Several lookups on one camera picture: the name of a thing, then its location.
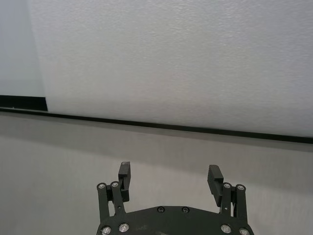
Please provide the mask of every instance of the screw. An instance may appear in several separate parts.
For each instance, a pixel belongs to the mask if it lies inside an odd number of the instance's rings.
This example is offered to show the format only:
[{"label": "screw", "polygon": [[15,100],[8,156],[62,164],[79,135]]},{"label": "screw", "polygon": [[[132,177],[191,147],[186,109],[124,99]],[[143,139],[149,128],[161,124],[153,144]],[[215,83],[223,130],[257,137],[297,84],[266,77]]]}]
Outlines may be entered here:
[{"label": "screw", "polygon": [[183,207],[181,210],[184,213],[188,213],[189,212],[189,208],[188,207]]},{"label": "screw", "polygon": [[250,233],[247,229],[239,229],[239,232],[241,235],[250,235]]},{"label": "screw", "polygon": [[101,234],[102,235],[107,235],[111,232],[111,228],[110,227],[105,227],[102,229]]},{"label": "screw", "polygon": [[119,227],[118,227],[118,229],[119,229],[119,231],[120,232],[126,232],[128,229],[129,229],[129,226],[128,226],[128,224],[121,224]]},{"label": "screw", "polygon": [[221,230],[222,230],[224,233],[226,233],[226,234],[231,233],[231,228],[230,228],[227,224],[223,224],[223,225],[221,226]]},{"label": "screw", "polygon": [[157,212],[163,213],[163,212],[165,212],[165,208],[164,207],[158,207]]}]

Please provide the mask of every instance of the textured white panel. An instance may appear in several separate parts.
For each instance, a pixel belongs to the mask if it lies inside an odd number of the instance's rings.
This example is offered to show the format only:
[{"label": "textured white panel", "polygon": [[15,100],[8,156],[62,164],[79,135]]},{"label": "textured white panel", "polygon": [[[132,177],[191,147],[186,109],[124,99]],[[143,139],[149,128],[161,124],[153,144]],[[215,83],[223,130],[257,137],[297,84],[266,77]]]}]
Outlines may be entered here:
[{"label": "textured white panel", "polygon": [[313,136],[311,0],[30,0],[51,112]]}]

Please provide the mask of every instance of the white wall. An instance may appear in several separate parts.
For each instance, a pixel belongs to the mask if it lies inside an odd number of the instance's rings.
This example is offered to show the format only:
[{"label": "white wall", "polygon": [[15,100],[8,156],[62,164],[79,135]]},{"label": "white wall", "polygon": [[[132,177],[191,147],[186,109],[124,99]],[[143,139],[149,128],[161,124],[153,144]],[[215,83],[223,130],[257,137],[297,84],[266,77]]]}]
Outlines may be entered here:
[{"label": "white wall", "polygon": [[29,0],[51,112],[313,136],[311,0]]},{"label": "white wall", "polygon": [[246,185],[255,235],[310,235],[313,145],[0,113],[0,234],[89,235],[96,185],[132,162],[128,212],[158,205],[218,211],[208,165]]},{"label": "white wall", "polygon": [[45,96],[25,0],[0,1],[0,95]]}]

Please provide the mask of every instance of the black trim line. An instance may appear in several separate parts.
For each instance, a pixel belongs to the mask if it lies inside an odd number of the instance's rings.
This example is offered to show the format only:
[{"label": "black trim line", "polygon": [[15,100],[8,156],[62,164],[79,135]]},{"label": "black trim line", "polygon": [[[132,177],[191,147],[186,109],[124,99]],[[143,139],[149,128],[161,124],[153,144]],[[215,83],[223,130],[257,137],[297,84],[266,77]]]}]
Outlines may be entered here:
[{"label": "black trim line", "polygon": [[141,121],[126,121],[126,120],[116,120],[116,119],[107,119],[107,118],[98,118],[98,117],[95,117],[95,118],[94,117],[82,117],[82,116],[53,114],[53,113],[46,113],[46,112],[35,112],[35,111],[28,111],[28,110],[5,109],[5,108],[0,108],[0,112],[37,115],[37,116],[45,116],[45,117],[53,117],[53,118],[55,117],[66,118],[66,119],[84,120],[84,121],[96,121],[96,122],[105,122],[105,123],[113,123],[113,124],[121,124],[121,125],[199,132],[199,133],[207,133],[207,134],[238,136],[238,137],[256,138],[256,139],[264,139],[264,140],[274,140],[274,141],[288,141],[288,142],[311,143],[311,144],[313,143],[313,138],[311,137],[285,136],[285,135],[255,133],[255,132],[246,132],[246,131],[222,130],[222,129],[205,128],[205,127],[157,124],[157,123],[149,123],[149,122],[141,122]]}]

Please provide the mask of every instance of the gray wall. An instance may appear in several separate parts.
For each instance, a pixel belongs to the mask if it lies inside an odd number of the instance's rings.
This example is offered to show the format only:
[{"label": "gray wall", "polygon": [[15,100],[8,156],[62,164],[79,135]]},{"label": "gray wall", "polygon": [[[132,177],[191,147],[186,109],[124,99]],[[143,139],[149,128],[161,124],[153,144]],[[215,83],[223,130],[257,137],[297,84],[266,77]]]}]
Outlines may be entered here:
[{"label": "gray wall", "polygon": [[0,114],[0,234],[95,234],[96,185],[132,162],[126,211],[187,205],[217,212],[209,164],[246,185],[256,235],[311,234],[313,146]]},{"label": "gray wall", "polygon": [[31,0],[49,110],[313,136],[311,0]]},{"label": "gray wall", "polygon": [[0,1],[0,95],[45,95],[25,0]]}]

